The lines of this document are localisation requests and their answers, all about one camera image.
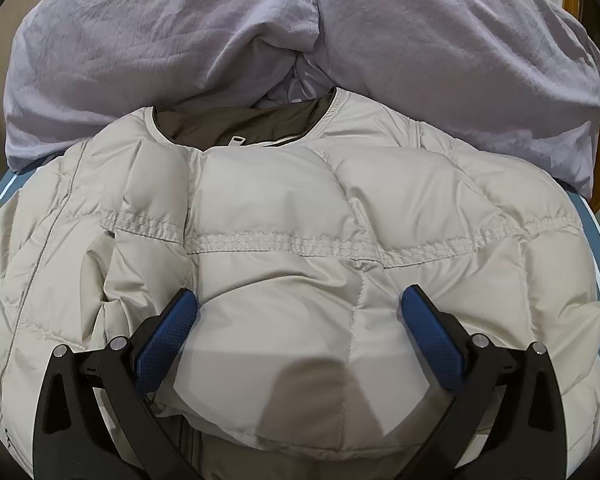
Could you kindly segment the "left lavender pillow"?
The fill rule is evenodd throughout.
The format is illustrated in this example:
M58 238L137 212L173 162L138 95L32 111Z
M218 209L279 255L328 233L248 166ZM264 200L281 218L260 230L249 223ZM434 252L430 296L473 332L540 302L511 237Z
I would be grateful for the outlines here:
M318 36L316 0L41 0L5 81L11 170L144 106L250 106Z

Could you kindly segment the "lavender pillow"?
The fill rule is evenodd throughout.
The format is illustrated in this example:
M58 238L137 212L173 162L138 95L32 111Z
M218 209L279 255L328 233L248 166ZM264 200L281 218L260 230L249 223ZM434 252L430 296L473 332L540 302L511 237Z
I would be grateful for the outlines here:
M266 104L339 87L586 194L583 48L550 0L317 0L320 33Z
M41 0L5 81L11 170L144 106L250 106L318 36L316 0Z

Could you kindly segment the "right lavender pillow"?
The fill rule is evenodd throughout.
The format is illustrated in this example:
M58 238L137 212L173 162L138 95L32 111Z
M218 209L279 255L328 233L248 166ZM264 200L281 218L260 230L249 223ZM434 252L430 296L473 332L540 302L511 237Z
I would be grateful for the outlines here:
M586 194L583 48L550 0L317 0L320 33L266 104L339 87Z

